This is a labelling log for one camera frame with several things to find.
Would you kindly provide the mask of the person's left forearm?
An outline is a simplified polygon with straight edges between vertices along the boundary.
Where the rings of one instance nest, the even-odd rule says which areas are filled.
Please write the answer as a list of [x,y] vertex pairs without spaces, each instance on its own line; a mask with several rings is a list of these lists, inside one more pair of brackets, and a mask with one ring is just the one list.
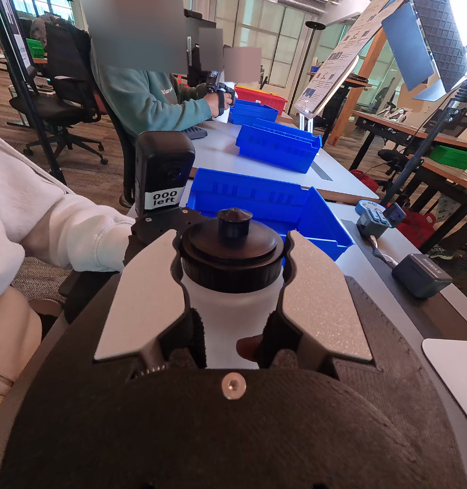
[[0,295],[26,256],[76,271],[122,271],[133,224],[72,192],[0,138]]

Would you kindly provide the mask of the white plastic bottle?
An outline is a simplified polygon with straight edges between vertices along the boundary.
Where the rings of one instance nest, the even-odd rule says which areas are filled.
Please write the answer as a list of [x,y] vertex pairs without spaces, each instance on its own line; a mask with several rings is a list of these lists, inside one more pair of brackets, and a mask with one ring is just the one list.
[[257,363],[242,358],[236,350],[239,339],[262,333],[269,315],[276,309],[282,273],[266,288],[248,293],[229,294],[206,289],[186,274],[190,305],[201,317],[205,330],[208,369],[256,370]]

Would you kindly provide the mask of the wooden post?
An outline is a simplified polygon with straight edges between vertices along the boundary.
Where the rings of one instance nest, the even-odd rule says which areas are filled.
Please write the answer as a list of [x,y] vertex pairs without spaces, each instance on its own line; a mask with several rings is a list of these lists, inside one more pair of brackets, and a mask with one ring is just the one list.
[[[376,61],[383,49],[384,44],[386,43],[386,35],[384,34],[383,29],[380,29],[378,33],[375,34],[371,46],[364,58],[362,66],[359,70],[359,75],[365,78],[369,78],[371,72],[376,64]],[[342,133],[349,121],[352,112],[355,109],[357,102],[359,101],[359,97],[362,94],[363,88],[351,88],[345,104],[337,118],[337,121],[334,124],[327,140],[326,145],[335,146],[337,145]]]

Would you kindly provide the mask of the small blue box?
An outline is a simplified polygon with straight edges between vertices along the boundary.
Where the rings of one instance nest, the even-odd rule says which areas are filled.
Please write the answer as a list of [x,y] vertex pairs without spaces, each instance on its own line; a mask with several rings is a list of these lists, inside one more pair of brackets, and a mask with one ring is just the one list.
[[383,216],[388,221],[389,228],[397,228],[407,218],[406,212],[396,202],[391,203],[383,211]]

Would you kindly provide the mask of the black bottle lid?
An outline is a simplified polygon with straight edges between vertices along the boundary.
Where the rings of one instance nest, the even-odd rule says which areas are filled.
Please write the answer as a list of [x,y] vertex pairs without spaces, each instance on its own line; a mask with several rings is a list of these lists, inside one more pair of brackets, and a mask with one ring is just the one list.
[[181,237],[186,275],[196,284],[229,294],[250,293],[273,284],[281,273],[284,241],[240,208],[192,225]]

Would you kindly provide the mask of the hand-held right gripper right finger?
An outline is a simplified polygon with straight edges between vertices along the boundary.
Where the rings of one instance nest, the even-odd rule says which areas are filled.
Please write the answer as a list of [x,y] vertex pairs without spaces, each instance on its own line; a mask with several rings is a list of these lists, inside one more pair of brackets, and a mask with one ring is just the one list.
[[372,353],[344,273],[298,231],[286,234],[284,285],[276,312],[295,334],[301,369],[320,369],[328,358],[361,364]]

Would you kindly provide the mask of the blue plastic bin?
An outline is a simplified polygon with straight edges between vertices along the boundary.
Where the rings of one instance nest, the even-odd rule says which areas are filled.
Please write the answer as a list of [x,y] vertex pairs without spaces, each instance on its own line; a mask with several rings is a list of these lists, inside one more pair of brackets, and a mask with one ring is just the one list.
[[294,183],[200,168],[187,206],[210,218],[232,207],[250,211],[255,221],[283,240],[296,230],[334,261],[355,244],[314,187],[304,189]]
[[242,125],[236,146],[240,156],[307,174],[322,147],[322,137],[257,118]]
[[251,125],[256,119],[275,122],[278,115],[278,110],[268,105],[236,99],[230,108],[228,122],[235,125]]

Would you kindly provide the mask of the wooden instruction board stand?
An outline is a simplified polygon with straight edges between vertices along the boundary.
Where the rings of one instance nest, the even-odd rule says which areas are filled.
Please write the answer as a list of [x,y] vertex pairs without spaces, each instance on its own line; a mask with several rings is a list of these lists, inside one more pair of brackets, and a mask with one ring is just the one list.
[[313,119],[322,112],[356,66],[359,53],[381,29],[382,21],[402,3],[403,1],[372,1],[360,14],[294,104],[299,114],[300,130],[305,129],[306,119]]
[[467,416],[467,340],[424,339],[422,351]]

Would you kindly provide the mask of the long wooden table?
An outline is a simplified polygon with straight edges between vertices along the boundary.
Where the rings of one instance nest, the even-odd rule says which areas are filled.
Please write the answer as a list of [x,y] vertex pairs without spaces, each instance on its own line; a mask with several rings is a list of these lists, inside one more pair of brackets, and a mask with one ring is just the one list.
[[[357,117],[356,126],[369,132],[369,135],[355,156],[349,168],[350,171],[359,167],[375,137],[380,137],[385,141],[395,143],[397,146],[408,148],[408,150],[404,150],[405,154],[407,154],[409,150],[416,149],[420,142],[429,136],[423,130],[398,124],[373,114],[359,111],[353,111],[352,114]],[[467,151],[467,141],[460,138],[439,133],[434,141],[440,145]]]

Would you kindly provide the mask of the small grey charger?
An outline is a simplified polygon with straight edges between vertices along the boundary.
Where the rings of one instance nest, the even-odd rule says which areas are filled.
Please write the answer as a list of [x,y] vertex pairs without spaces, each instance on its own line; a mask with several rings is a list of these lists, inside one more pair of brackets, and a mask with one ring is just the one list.
[[357,228],[361,236],[366,238],[374,236],[375,239],[378,239],[390,228],[390,223],[382,211],[369,208],[360,215]]

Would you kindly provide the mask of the black stand pole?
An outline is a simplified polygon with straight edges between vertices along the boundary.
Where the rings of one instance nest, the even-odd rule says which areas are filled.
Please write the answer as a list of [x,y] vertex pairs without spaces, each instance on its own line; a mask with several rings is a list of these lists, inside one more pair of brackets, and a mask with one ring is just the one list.
[[51,168],[51,175],[66,184],[65,177],[53,154],[50,142],[41,117],[36,111],[29,86],[34,95],[38,96],[38,90],[33,81],[36,71],[26,41],[24,40],[19,20],[12,1],[0,1],[0,45],[4,51],[5,59],[9,66],[10,78],[16,89],[17,96],[23,101],[27,110],[26,116],[30,126],[36,131],[43,151]]

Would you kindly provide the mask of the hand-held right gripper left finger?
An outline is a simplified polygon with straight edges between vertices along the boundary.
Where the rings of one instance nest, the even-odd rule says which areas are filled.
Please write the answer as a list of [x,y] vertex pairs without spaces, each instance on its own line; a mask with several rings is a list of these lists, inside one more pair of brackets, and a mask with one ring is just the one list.
[[95,361],[138,355],[166,361],[162,336],[188,311],[188,297],[174,267],[177,231],[170,229],[124,268],[94,354]]

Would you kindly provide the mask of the red plastic bin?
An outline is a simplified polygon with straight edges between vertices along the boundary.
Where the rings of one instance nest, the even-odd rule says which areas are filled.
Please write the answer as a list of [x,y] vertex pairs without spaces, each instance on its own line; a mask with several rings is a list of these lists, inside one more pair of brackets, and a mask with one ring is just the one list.
[[242,85],[235,87],[236,94],[240,100],[249,102],[257,102],[262,105],[267,105],[278,110],[278,114],[282,115],[285,109],[287,100],[272,92],[262,91],[260,89],[253,89]]

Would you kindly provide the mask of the grey power adapter box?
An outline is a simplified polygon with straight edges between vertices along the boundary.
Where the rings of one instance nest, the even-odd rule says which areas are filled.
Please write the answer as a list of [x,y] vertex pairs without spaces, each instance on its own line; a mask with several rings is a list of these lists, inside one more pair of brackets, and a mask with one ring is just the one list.
[[453,278],[424,254],[408,254],[391,273],[419,299],[433,297],[453,283]]

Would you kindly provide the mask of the black floor lamp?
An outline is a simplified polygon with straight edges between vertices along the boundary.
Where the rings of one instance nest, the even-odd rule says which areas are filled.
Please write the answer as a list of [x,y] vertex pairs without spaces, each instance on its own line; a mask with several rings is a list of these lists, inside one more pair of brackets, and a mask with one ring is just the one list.
[[288,110],[287,110],[287,114],[288,115],[290,115],[291,109],[292,109],[293,104],[295,102],[296,92],[297,92],[298,87],[300,85],[301,77],[303,75],[303,71],[304,71],[304,68],[305,68],[305,64],[306,64],[307,58],[308,58],[308,56],[310,54],[310,47],[312,45],[312,42],[313,42],[315,33],[318,32],[318,31],[325,30],[325,28],[326,28],[326,25],[324,25],[324,24],[322,24],[320,22],[317,22],[317,21],[306,21],[305,22],[305,26],[310,31],[310,37],[309,37],[309,40],[308,40],[307,47],[304,50],[304,56],[302,58],[302,61],[301,61],[301,64],[300,64],[300,67],[299,67],[299,70],[298,70],[298,77],[296,79],[296,83],[295,83],[294,89],[292,90],[292,97],[291,97],[291,101],[290,101],[290,104],[289,104],[289,107],[288,107]]

